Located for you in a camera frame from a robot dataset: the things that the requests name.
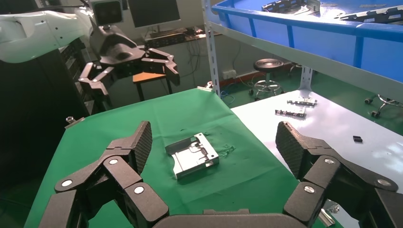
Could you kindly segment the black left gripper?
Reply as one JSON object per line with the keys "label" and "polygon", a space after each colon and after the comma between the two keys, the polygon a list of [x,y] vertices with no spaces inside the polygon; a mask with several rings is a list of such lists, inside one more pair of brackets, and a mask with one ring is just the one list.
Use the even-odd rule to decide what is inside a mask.
{"label": "black left gripper", "polygon": [[144,72],[163,74],[175,86],[181,83],[174,55],[155,48],[140,49],[115,25],[94,26],[90,33],[90,46],[100,65],[89,62],[85,65],[78,81],[84,93],[97,106],[111,106],[108,89],[114,83],[114,67],[130,64],[141,66]]}

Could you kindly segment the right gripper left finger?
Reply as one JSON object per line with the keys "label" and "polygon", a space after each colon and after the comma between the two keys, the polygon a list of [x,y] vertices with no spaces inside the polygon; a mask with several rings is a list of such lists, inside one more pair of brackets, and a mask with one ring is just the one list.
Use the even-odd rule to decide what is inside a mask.
{"label": "right gripper left finger", "polygon": [[151,228],[169,216],[169,208],[141,177],[152,148],[152,129],[142,121],[134,134],[110,142],[98,160],[55,185],[39,226],[87,228],[113,201],[135,228]]}

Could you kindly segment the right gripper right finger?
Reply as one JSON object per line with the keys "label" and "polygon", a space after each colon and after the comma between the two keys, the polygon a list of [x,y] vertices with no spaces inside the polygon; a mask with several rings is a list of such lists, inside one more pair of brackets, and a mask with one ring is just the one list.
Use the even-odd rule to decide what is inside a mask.
{"label": "right gripper right finger", "polygon": [[325,202],[339,204],[362,228],[400,228],[403,196],[391,179],[344,159],[324,140],[277,126],[278,152],[299,181],[283,213],[310,228]]}

